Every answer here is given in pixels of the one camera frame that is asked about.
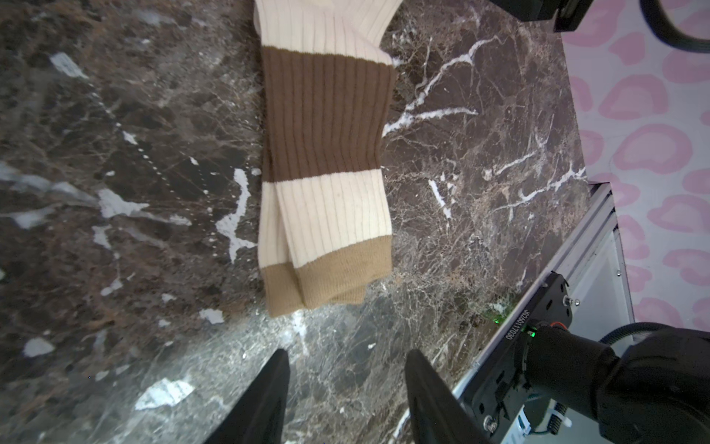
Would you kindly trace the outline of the cream brown sock with label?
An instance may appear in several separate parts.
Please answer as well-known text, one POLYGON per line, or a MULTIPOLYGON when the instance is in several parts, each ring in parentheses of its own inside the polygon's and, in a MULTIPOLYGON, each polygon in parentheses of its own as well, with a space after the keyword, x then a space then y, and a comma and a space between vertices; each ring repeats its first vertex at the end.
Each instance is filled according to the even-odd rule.
POLYGON ((305 308, 293 264, 284 221, 281 215, 271 144, 264 136, 262 162, 262 197, 258 233, 258 264, 264 280, 269 316, 292 314, 305 308))

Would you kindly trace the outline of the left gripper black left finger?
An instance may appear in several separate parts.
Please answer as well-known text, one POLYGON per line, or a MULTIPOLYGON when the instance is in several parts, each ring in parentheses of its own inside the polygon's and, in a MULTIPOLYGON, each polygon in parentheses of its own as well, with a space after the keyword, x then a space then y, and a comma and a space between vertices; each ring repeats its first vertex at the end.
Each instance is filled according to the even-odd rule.
POLYGON ((277 349, 204 443, 281 443, 289 384, 288 353, 277 349))

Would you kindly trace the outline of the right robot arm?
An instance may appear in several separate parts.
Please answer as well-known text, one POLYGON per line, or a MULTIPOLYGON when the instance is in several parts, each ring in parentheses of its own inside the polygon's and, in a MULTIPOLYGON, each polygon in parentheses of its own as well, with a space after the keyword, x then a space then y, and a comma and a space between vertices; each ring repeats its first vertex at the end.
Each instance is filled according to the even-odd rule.
POLYGON ((591 209, 450 390, 418 351, 419 443, 526 443, 534 395, 579 436, 709 440, 709 5, 584 1, 563 33, 591 209))

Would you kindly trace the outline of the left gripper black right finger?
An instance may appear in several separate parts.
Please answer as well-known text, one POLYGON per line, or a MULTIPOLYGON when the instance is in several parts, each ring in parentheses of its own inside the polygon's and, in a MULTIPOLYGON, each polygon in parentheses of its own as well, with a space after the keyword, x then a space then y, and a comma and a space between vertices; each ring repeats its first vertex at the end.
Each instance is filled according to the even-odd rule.
POLYGON ((405 380, 415 443, 489 443, 421 351, 407 353, 405 380))

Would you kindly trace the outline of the cream brown striped sock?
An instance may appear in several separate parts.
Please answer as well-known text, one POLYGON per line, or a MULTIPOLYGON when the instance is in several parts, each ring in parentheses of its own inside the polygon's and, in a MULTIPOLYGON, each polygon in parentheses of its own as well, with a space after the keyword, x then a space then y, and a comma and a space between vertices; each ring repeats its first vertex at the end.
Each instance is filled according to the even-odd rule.
POLYGON ((305 309, 357 305, 392 271, 380 148, 396 1, 259 1, 266 134, 305 309))

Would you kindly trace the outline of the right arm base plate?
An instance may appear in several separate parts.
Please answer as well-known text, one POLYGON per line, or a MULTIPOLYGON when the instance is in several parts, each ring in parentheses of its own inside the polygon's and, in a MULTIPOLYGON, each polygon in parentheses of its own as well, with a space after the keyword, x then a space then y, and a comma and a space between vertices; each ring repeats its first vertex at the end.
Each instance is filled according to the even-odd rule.
POLYGON ((521 370, 523 348, 538 327, 566 329, 572 322, 565 277, 551 272, 537 287, 521 312, 497 333, 484 360, 459 396, 467 415, 490 443, 501 443, 533 390, 521 370))

